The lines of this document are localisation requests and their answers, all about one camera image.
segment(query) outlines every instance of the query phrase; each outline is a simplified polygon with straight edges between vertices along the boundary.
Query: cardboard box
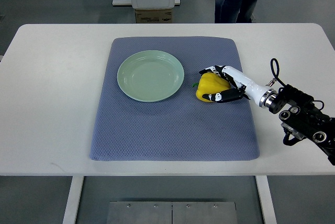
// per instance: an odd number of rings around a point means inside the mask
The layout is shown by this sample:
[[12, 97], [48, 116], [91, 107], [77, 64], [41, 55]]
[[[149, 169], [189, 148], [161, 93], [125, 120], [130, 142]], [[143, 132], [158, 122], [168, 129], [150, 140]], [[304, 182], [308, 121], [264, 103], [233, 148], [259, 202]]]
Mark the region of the cardboard box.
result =
[[135, 9], [137, 24], [171, 24], [172, 9]]

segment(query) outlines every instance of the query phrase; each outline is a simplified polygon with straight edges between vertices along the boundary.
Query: white robotic hand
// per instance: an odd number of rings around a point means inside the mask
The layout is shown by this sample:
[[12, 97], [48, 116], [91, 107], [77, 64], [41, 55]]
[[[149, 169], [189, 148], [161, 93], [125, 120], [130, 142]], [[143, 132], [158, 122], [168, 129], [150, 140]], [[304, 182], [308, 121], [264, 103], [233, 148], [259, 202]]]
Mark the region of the white robotic hand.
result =
[[231, 66], [215, 65], [199, 71], [201, 75], [208, 72], [217, 74], [235, 87], [216, 94], [204, 94], [203, 98], [210, 101], [225, 103], [241, 99], [245, 96], [248, 99], [254, 100], [260, 107], [268, 107], [271, 98], [276, 94], [276, 91], [270, 88], [270, 84], [267, 86], [258, 85]]

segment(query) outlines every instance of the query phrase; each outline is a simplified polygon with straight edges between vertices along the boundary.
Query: metal plate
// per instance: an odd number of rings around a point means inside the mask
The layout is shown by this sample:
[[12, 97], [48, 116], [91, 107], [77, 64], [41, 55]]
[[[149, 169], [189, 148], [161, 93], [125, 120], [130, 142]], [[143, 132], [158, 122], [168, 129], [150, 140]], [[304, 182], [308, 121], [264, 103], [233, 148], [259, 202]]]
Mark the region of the metal plate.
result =
[[111, 201], [107, 224], [171, 224], [171, 202]]
[[174, 202], [173, 224], [237, 224], [234, 202]]
[[234, 202], [111, 201], [107, 224], [237, 224]]

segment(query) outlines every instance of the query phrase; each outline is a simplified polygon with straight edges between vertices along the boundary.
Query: black cable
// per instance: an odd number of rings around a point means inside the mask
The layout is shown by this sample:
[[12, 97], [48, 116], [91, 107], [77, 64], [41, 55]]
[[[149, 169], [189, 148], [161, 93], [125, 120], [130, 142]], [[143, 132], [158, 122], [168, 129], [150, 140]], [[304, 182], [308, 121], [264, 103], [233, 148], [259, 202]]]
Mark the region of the black cable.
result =
[[[274, 67], [273, 67], [273, 62], [276, 63], [276, 68], [277, 68], [277, 72], [274, 71]], [[284, 87], [286, 86], [286, 84], [283, 83], [283, 81], [280, 80], [279, 78], [279, 63], [278, 63], [278, 60], [273, 58], [271, 59], [271, 71], [272, 71], [272, 75], [274, 76], [274, 78], [281, 84], [283, 85]]]
[[321, 100], [313, 100], [313, 102], [320, 102], [322, 104], [321, 108], [319, 110], [322, 110], [325, 107], [325, 104]]

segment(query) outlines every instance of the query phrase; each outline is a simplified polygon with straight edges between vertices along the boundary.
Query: table leg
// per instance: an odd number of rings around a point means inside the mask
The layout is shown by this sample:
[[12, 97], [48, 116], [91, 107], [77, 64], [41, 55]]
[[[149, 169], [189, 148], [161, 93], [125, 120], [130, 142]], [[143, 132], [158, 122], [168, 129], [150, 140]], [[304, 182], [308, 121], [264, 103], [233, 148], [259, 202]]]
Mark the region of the table leg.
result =
[[80, 195], [82, 192], [84, 177], [83, 176], [73, 176], [70, 192], [68, 196], [68, 202], [66, 204], [63, 224], [75, 224], [77, 217], [77, 211], [80, 201]]
[[264, 224], [277, 224], [267, 176], [256, 176], [256, 183], [263, 212]]

